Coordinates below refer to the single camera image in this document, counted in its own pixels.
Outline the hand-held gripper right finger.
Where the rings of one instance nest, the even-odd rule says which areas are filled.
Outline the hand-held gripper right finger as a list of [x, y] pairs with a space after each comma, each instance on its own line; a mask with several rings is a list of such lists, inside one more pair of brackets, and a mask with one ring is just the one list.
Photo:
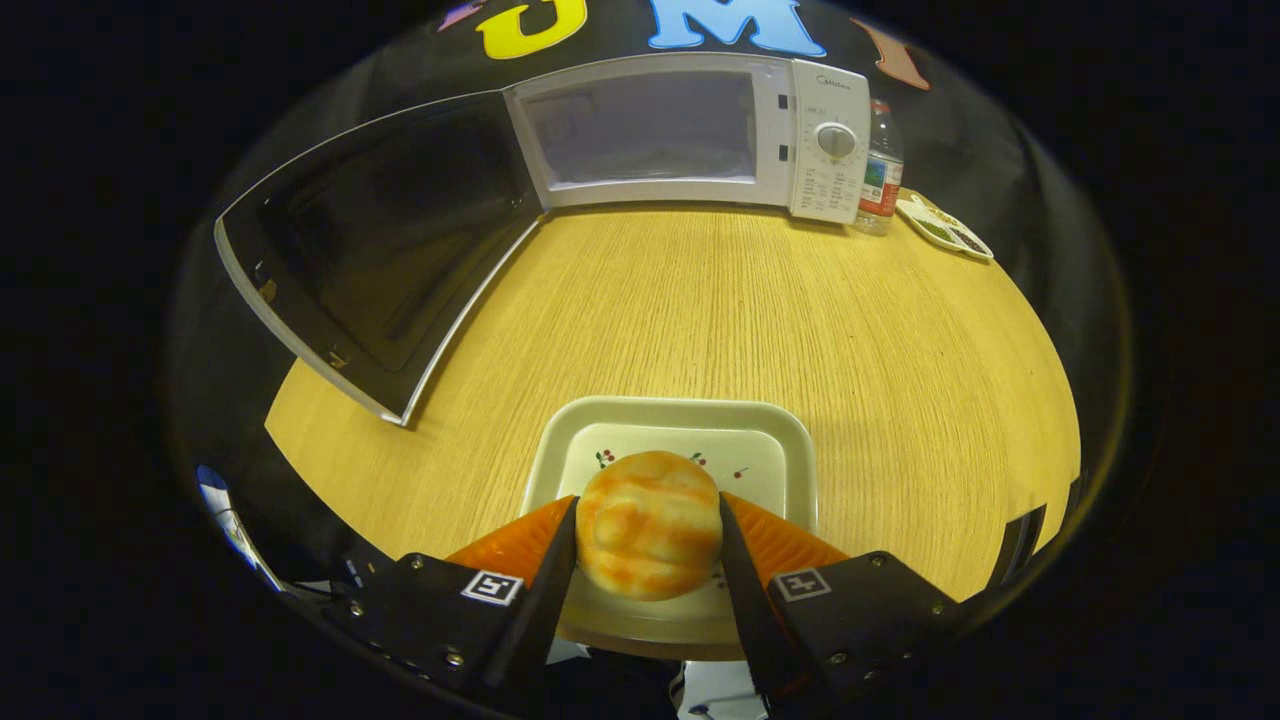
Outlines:
[[945, 646], [961, 606], [886, 551], [851, 556], [724, 492], [721, 565], [768, 706], [856, 706]]

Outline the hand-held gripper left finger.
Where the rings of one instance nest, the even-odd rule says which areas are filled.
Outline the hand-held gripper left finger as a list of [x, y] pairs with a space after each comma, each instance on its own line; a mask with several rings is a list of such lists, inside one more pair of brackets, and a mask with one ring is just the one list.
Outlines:
[[330, 602], [342, 637], [467, 701], [516, 701], [541, 675], [576, 568], [577, 497], [448, 559], [407, 553]]

